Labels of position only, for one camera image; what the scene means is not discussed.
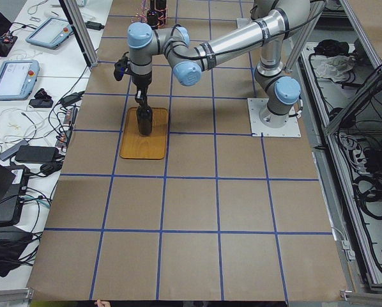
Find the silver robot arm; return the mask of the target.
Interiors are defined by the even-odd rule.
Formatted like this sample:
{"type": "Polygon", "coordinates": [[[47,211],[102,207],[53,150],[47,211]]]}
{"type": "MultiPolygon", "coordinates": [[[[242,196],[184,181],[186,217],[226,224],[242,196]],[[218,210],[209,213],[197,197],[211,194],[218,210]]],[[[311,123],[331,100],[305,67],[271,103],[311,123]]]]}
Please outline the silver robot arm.
{"type": "Polygon", "coordinates": [[[152,29],[146,23],[135,22],[128,27],[129,51],[115,63],[114,78],[125,74],[141,93],[146,93],[152,80],[152,59],[164,55],[174,76],[183,86],[193,86],[202,73],[237,58],[256,48],[265,49],[284,41],[310,22],[310,1],[256,1],[256,20],[224,36],[189,46],[188,31],[175,25],[152,29]]]}

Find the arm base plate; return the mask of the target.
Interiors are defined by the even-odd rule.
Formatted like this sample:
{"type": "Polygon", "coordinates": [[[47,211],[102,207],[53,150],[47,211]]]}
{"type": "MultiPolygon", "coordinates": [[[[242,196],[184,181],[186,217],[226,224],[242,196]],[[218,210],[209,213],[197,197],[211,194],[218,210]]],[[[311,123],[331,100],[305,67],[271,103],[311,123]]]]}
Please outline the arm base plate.
{"type": "Polygon", "coordinates": [[[251,135],[266,138],[300,138],[301,132],[294,106],[279,116],[268,110],[268,98],[248,98],[251,135]]]}

